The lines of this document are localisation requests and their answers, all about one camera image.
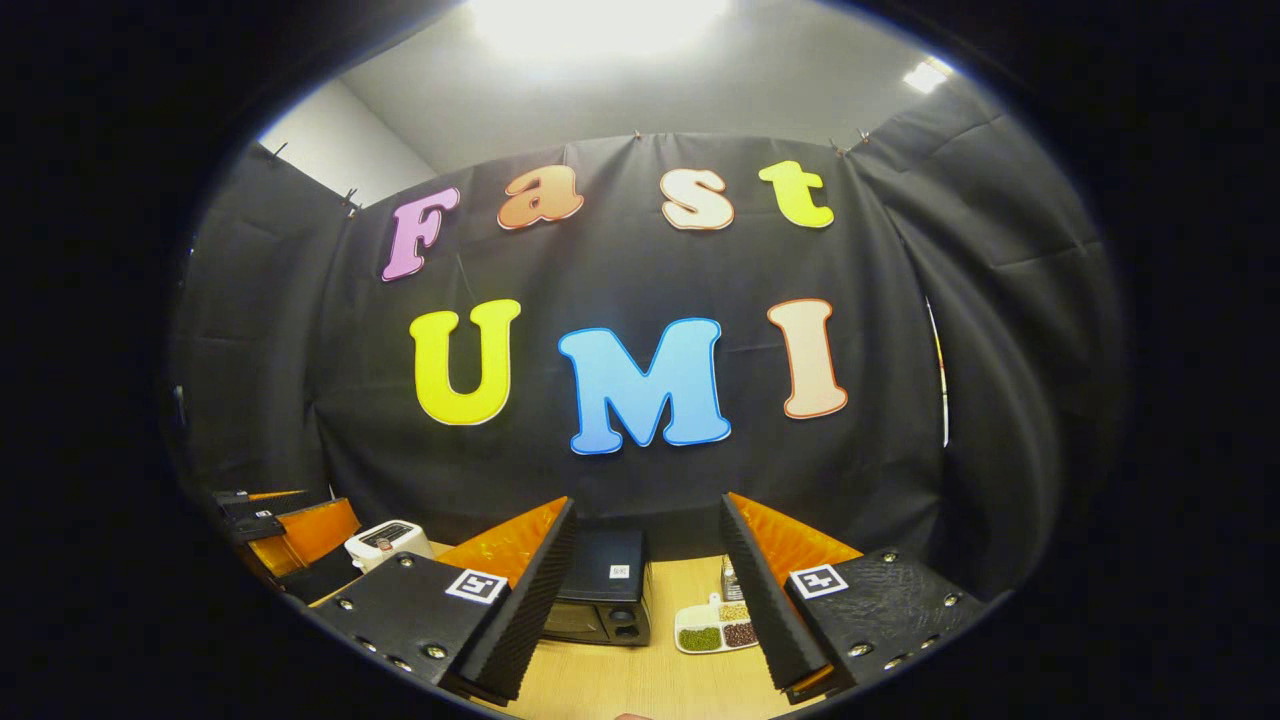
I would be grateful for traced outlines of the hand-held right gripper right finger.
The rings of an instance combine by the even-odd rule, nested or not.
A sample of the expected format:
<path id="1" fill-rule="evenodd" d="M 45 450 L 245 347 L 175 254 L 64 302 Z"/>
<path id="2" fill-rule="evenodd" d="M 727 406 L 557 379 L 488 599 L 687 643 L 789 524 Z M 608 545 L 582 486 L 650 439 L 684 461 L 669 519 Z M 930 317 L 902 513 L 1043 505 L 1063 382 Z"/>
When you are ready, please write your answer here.
<path id="1" fill-rule="evenodd" d="M 745 496 L 719 533 L 774 687 L 800 705 L 905 673 L 986 615 L 986 602 L 919 557 L 860 551 Z"/>

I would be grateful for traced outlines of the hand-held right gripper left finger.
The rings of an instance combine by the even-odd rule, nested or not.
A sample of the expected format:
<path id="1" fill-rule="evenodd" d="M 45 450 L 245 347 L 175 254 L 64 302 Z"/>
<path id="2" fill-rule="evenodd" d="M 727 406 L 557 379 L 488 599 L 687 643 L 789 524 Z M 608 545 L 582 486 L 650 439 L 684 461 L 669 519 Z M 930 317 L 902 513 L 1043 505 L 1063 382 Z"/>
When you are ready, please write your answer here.
<path id="1" fill-rule="evenodd" d="M 326 634 L 416 687 L 516 700 L 577 534 L 561 497 L 430 559 L 401 550 L 311 607 Z"/>

